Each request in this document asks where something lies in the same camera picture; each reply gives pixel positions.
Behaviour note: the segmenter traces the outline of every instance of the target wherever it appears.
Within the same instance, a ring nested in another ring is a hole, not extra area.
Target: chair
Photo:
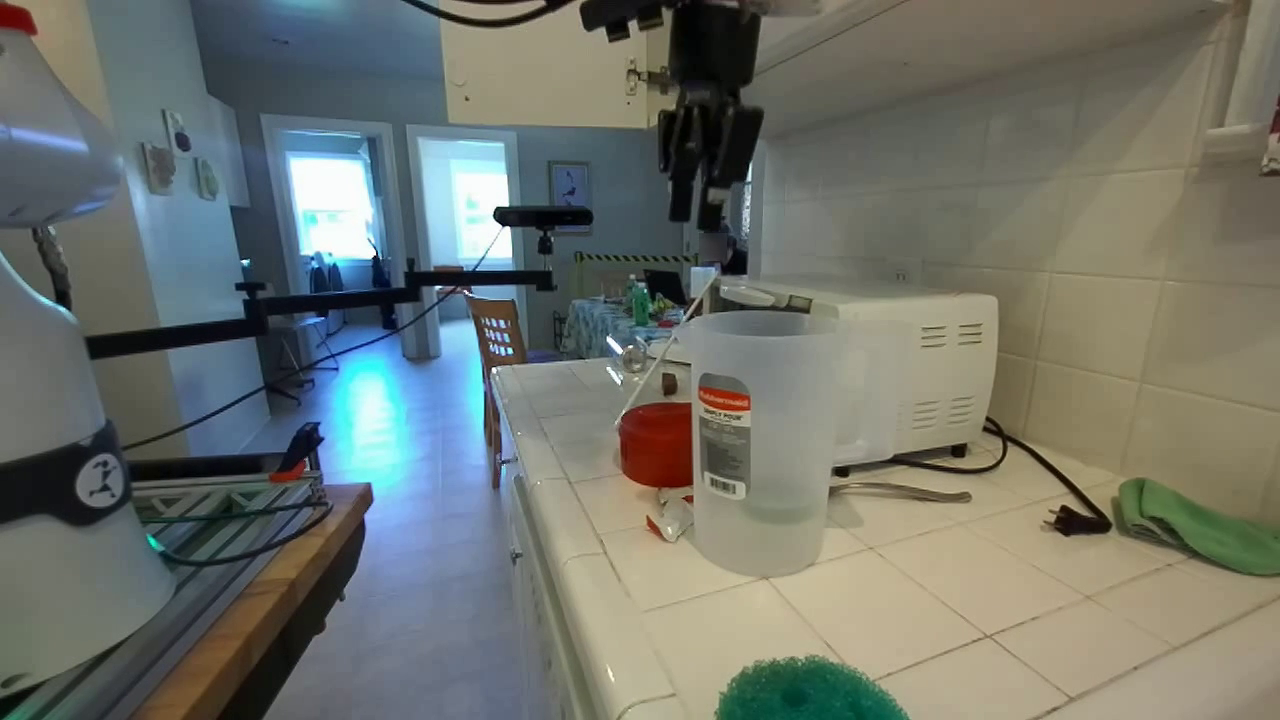
[[[520,302],[518,298],[485,298],[468,296],[476,342],[482,342],[482,370],[485,370],[485,445],[488,445],[488,478],[500,485],[504,469],[504,427],[494,395],[494,367],[528,364],[524,332],[520,332]]]

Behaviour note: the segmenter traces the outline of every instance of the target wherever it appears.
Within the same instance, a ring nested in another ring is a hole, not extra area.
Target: white tile countertop
[[[617,469],[630,379],[605,359],[500,367],[528,522],[599,715],[718,715],[754,660],[834,656],[911,720],[1274,715],[1280,580],[1130,537],[1046,532],[1070,490],[1014,447],[993,477],[863,473],[973,503],[837,490],[820,563],[756,580],[645,526]],[[1097,503],[1118,478],[1047,452]]]

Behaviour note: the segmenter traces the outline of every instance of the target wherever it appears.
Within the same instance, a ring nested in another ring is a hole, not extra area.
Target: microwave
[[[712,311],[737,306],[837,316],[847,328],[834,464],[965,447],[984,432],[998,296],[873,281],[720,281]]]

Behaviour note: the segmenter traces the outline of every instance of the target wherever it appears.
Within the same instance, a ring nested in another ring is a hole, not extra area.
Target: ceiling
[[[204,65],[440,74],[438,19],[403,0],[192,0]]]

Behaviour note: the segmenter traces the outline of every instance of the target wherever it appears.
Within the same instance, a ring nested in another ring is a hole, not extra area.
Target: floor
[[[343,328],[348,347],[378,328]],[[315,370],[262,447],[326,427],[326,477],[378,490],[368,542],[326,637],[269,715],[528,715],[500,490],[488,487],[471,325],[440,328],[440,359],[378,342]]]

